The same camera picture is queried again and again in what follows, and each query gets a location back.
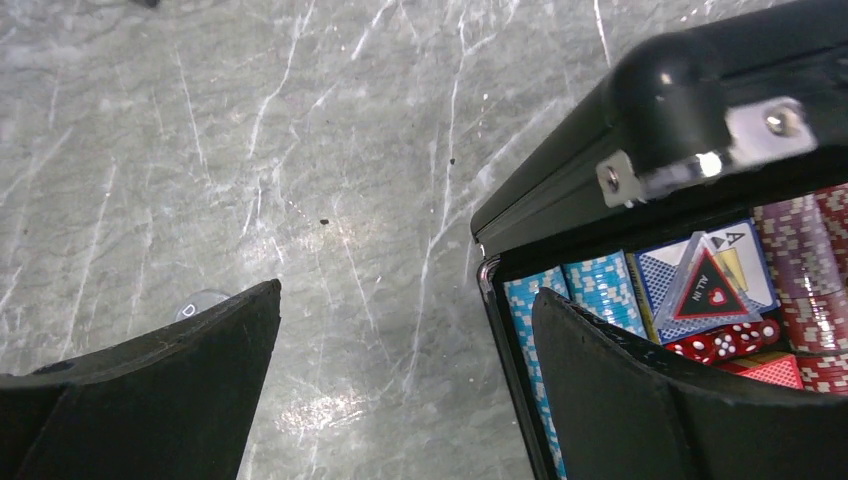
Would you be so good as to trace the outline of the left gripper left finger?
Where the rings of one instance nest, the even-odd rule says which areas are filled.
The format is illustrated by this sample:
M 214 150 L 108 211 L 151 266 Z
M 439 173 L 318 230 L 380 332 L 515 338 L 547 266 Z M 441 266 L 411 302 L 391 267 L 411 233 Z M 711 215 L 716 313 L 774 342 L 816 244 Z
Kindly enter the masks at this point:
M 1 378 L 5 479 L 234 479 L 280 325 L 278 280 Z

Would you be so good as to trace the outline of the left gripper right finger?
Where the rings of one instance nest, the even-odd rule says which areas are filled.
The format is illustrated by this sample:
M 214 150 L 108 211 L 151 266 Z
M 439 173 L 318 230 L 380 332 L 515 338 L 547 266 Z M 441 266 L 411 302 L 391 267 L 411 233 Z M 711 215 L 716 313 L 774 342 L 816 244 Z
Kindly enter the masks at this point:
M 536 351 L 571 479 L 843 479 L 847 400 L 705 366 L 543 288 Z

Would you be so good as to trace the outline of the red die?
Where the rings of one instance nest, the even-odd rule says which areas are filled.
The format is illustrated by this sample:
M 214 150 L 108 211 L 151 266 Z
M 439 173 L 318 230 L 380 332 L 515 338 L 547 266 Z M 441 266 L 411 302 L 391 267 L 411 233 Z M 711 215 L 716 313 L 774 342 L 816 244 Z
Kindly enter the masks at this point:
M 726 358 L 744 356 L 776 343 L 780 335 L 779 325 L 772 319 L 733 324 L 727 326 L 725 332 L 719 336 L 720 347 Z
M 733 336 L 723 332 L 698 333 L 670 342 L 664 348 L 706 365 L 727 360 L 738 352 Z

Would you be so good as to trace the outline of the clear dealer button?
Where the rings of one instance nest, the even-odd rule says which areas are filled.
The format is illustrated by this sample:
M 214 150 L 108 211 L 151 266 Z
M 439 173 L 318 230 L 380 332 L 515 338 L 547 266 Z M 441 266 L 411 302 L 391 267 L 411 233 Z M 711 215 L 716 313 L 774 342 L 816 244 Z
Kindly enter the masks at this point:
M 230 297 L 230 294 L 215 289 L 205 289 L 195 292 L 178 304 L 174 314 L 174 321 L 179 322 L 195 316 L 228 300 Z

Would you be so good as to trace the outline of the blue playing card deck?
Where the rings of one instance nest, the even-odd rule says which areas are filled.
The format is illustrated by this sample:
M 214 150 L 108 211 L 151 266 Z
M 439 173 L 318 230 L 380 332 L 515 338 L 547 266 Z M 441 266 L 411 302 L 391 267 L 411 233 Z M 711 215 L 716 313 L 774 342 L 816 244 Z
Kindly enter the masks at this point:
M 753 220 L 626 255 L 649 337 L 669 344 L 778 307 Z

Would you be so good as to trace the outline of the black poker chip case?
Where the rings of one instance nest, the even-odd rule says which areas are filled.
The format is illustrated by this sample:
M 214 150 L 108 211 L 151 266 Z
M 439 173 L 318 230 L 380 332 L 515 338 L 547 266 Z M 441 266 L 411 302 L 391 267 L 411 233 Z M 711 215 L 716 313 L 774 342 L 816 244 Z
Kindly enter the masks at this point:
M 845 2 L 792 1 L 628 52 L 471 221 L 533 475 L 558 479 L 504 282 L 746 218 L 759 235 L 754 208 L 844 183 Z

